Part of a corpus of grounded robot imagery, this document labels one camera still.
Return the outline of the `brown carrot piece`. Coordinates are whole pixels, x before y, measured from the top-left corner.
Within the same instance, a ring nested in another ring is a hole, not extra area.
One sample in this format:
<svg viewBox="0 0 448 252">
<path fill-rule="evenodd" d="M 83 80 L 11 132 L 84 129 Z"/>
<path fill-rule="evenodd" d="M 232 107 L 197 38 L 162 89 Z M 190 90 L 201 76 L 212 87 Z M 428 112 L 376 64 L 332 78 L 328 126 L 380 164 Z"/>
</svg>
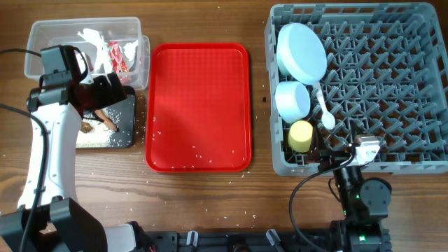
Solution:
<svg viewBox="0 0 448 252">
<path fill-rule="evenodd" d="M 107 126 L 110 130 L 117 132 L 118 131 L 118 127 L 117 125 L 112 122 L 109 117 L 102 111 L 102 110 L 96 110 L 94 112 L 94 114 L 102 120 L 102 122 L 105 124 L 105 126 Z"/>
</svg>

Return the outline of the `white plastic spoon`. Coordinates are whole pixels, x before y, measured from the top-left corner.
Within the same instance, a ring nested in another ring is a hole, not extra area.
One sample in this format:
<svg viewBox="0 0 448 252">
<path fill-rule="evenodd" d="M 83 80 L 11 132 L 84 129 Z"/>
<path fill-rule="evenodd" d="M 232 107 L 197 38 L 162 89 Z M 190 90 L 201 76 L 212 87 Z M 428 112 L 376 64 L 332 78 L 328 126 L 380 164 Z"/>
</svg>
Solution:
<svg viewBox="0 0 448 252">
<path fill-rule="evenodd" d="M 325 100 L 323 97 L 323 91 L 321 89 L 321 84 L 315 83 L 313 85 L 313 88 L 316 91 L 316 98 L 317 98 L 318 103 L 322 110 L 321 122 L 327 130 L 333 130 L 335 127 L 335 117 L 327 109 L 327 106 L 326 106 L 326 103 L 325 103 Z"/>
</svg>

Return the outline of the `yellow plastic cup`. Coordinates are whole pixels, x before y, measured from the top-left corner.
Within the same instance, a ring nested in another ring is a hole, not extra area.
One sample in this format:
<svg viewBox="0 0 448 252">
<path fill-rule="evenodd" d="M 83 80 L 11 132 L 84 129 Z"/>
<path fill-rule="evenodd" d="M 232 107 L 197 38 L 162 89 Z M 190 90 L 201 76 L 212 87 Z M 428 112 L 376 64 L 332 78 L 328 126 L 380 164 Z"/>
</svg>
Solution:
<svg viewBox="0 0 448 252">
<path fill-rule="evenodd" d="M 308 152 L 312 144 L 313 129 L 305 120 L 294 122 L 288 133 L 288 145 L 296 152 Z"/>
</svg>

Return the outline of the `brown food scrap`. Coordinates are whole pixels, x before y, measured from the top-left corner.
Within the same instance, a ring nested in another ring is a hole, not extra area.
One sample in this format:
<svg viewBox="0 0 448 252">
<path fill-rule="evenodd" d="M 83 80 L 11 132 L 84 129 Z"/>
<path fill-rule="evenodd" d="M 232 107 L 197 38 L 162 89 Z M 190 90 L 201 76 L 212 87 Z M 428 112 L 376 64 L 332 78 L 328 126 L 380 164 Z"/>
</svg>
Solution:
<svg viewBox="0 0 448 252">
<path fill-rule="evenodd" d="M 84 121 L 81 122 L 81 129 L 80 129 L 80 131 L 82 133 L 87 134 L 87 133 L 91 132 L 92 130 L 93 130 L 93 126 L 91 126 L 90 123 L 84 122 Z"/>
</svg>

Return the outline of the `light blue bowl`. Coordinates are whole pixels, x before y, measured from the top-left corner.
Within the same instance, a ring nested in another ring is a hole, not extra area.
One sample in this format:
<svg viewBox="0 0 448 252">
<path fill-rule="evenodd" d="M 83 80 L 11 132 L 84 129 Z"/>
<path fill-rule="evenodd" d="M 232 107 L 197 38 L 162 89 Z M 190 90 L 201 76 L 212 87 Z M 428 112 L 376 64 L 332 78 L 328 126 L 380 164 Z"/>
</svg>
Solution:
<svg viewBox="0 0 448 252">
<path fill-rule="evenodd" d="M 275 104 L 279 115 L 287 123 L 294 123 L 308 116 L 311 108 L 309 92 L 298 81 L 284 81 L 277 85 Z"/>
</svg>

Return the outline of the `large light blue plate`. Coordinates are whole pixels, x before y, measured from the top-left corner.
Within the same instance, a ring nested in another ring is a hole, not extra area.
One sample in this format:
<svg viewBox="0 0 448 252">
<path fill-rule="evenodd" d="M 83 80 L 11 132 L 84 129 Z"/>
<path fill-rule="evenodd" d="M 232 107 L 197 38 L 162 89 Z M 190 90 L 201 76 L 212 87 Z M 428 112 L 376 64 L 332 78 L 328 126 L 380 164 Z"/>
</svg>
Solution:
<svg viewBox="0 0 448 252">
<path fill-rule="evenodd" d="M 324 77 L 327 55 L 319 37 L 300 23 L 284 25 L 277 37 L 276 60 L 284 76 L 292 76 L 305 85 L 314 85 Z"/>
</svg>

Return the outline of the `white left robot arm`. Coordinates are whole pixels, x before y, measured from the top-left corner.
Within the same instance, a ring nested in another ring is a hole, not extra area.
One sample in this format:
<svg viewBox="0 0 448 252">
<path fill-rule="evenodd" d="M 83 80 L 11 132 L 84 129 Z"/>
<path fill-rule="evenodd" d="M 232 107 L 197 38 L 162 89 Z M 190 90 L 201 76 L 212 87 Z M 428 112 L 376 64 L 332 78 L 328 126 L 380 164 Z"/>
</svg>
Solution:
<svg viewBox="0 0 448 252">
<path fill-rule="evenodd" d="M 33 140 L 29 171 L 17 210 L 1 217 L 1 237 L 12 251 L 138 251 L 145 234 L 135 223 L 104 227 L 76 199 L 76 140 L 84 113 L 126 99 L 115 73 L 85 84 L 81 51 L 71 45 L 42 49 L 45 73 L 29 93 Z"/>
</svg>

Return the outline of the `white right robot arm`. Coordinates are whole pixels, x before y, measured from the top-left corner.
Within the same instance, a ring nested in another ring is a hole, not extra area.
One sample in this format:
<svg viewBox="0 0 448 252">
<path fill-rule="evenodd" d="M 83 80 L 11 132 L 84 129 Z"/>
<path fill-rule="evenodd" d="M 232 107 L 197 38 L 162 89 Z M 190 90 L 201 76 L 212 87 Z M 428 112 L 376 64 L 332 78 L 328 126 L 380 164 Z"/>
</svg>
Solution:
<svg viewBox="0 0 448 252">
<path fill-rule="evenodd" d="M 320 172 L 332 172 L 343 220 L 330 223 L 330 251 L 391 251 L 389 230 L 382 220 L 389 215 L 391 185 L 382 178 L 364 178 L 362 170 L 374 160 L 376 147 L 348 151 L 319 150 Z"/>
</svg>

